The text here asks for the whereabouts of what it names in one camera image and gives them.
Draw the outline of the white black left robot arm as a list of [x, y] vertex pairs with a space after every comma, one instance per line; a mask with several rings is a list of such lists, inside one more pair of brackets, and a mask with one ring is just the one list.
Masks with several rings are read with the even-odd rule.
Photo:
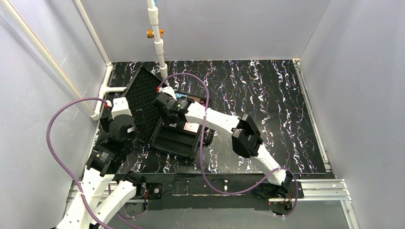
[[102, 223], [107, 224], [128, 200], [140, 193], [145, 177], [128, 172], [117, 181], [113, 192], [101, 200], [119, 167], [132, 152], [137, 133], [132, 116], [120, 114], [111, 119], [108, 131], [100, 135], [92, 149], [81, 187], [57, 225], [58, 229], [101, 229]]

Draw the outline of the black poker set case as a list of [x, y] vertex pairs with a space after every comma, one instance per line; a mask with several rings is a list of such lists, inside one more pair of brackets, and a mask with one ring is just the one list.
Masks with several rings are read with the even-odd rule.
[[129, 109], [133, 116], [144, 115], [147, 127], [146, 144], [151, 148], [160, 153], [193, 160], [200, 142], [202, 126], [200, 125], [197, 133], [193, 133], [183, 129], [186, 122], [163, 125], [158, 109], [152, 105], [160, 83], [161, 79], [146, 68], [137, 70], [124, 93]]

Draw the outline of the red playing card box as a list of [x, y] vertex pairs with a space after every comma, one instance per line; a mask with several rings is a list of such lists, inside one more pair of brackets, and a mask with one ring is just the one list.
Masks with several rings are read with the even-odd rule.
[[185, 131], [197, 133], [199, 130], [199, 127], [200, 127], [199, 124], [186, 122], [183, 129]]

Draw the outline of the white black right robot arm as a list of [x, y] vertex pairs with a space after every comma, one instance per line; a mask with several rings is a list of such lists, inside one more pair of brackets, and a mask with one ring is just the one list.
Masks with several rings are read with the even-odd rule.
[[264, 181], [268, 181], [276, 195], [287, 194], [291, 182], [296, 181], [291, 170], [281, 167], [267, 151], [261, 133], [250, 115], [243, 114], [241, 117], [227, 115], [189, 97], [175, 99], [163, 92], [158, 93], [152, 105], [157, 108], [165, 125], [184, 121], [199, 124], [203, 129], [212, 129], [231, 141], [231, 149], [234, 153], [255, 162], [265, 176], [253, 186], [233, 192], [233, 195], [247, 193]]

